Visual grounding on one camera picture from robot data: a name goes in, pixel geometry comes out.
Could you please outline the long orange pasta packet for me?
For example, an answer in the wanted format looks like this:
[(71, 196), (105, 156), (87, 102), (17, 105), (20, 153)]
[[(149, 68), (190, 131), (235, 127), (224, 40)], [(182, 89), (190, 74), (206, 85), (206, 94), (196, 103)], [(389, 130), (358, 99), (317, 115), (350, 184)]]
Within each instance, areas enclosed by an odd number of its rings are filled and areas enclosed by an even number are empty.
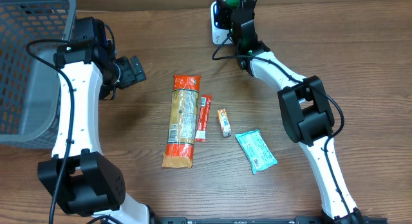
[(200, 90), (199, 75), (175, 75), (163, 168), (191, 168)]

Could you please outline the red snack stick packet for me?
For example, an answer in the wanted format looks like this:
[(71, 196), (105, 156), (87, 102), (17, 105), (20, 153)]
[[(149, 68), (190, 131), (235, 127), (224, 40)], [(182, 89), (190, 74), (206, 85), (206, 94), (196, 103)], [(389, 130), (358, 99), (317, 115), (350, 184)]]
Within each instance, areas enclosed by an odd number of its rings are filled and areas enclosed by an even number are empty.
[(209, 120), (209, 113), (211, 108), (212, 96), (204, 95), (201, 97), (201, 107), (198, 120), (198, 127), (196, 130), (195, 141), (206, 142), (206, 130)]

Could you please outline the teal wet wipes pack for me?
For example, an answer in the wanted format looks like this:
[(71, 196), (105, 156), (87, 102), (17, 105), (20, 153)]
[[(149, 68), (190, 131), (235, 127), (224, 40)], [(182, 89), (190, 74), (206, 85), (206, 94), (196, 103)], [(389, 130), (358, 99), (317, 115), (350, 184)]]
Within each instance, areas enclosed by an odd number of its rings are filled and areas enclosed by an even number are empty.
[(235, 137), (250, 162), (253, 175), (278, 164), (277, 159), (262, 138), (260, 130), (238, 133), (235, 134)]

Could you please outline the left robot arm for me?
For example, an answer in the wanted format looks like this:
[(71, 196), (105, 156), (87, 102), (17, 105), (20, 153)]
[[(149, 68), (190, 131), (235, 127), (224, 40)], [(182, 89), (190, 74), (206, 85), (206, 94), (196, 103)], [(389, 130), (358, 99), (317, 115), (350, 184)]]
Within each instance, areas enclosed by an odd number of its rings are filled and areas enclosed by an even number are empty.
[(102, 154), (98, 134), (99, 101), (142, 81), (139, 62), (117, 58), (114, 39), (84, 34), (58, 43), (53, 62), (32, 55), (58, 73), (61, 87), (51, 160), (37, 168), (52, 196), (49, 223), (54, 222), (56, 207), (66, 214), (90, 216), (92, 223), (158, 223), (149, 206), (126, 192), (123, 174)]

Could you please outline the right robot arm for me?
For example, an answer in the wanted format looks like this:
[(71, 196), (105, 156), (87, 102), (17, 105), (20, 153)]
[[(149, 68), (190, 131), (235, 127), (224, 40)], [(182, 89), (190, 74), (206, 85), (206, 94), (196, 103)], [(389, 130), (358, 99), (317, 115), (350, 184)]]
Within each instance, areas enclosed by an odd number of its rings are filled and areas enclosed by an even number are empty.
[(304, 151), (317, 182), (324, 223), (365, 223), (345, 184), (334, 148), (337, 103), (317, 76), (305, 77), (281, 63), (255, 30), (257, 0), (216, 0), (211, 5), (212, 41), (230, 41), (241, 70), (278, 95), (283, 127)]

